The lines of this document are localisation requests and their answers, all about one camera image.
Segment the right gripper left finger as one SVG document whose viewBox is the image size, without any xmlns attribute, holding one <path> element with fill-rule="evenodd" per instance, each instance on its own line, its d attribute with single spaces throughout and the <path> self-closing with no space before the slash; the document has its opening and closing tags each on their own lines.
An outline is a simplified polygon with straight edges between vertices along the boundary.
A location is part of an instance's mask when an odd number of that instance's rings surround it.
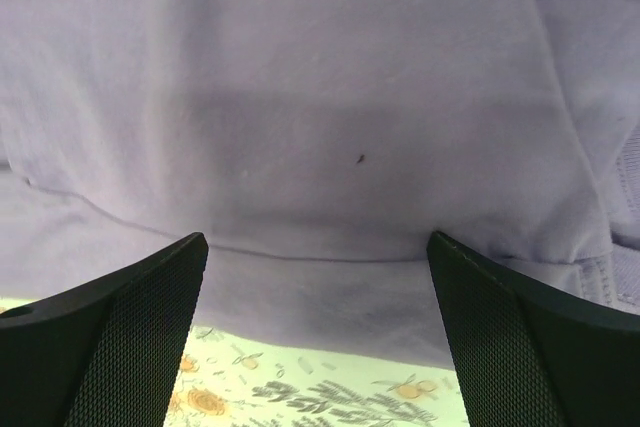
<svg viewBox="0 0 640 427">
<path fill-rule="evenodd" d="M 4 426 L 161 426 L 207 262 L 193 233 L 1 315 Z"/>
</svg>

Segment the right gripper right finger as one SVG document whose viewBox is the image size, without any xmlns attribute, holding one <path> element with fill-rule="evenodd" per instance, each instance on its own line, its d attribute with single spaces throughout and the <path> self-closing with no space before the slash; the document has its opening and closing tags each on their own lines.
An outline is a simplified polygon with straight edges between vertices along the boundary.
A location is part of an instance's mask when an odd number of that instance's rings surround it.
<svg viewBox="0 0 640 427">
<path fill-rule="evenodd" d="M 636 427 L 639 318 L 502 266 L 442 232 L 427 256 L 475 427 Z"/>
</svg>

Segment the purple t shirt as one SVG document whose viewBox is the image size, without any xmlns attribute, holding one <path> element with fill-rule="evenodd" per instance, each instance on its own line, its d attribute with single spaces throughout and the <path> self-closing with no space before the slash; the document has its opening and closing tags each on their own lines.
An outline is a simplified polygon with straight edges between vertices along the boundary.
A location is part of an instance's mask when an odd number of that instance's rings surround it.
<svg viewBox="0 0 640 427">
<path fill-rule="evenodd" d="M 1 291 L 192 232 L 197 318 L 451 362 L 440 230 L 639 310 L 639 0 L 1 0 Z"/>
</svg>

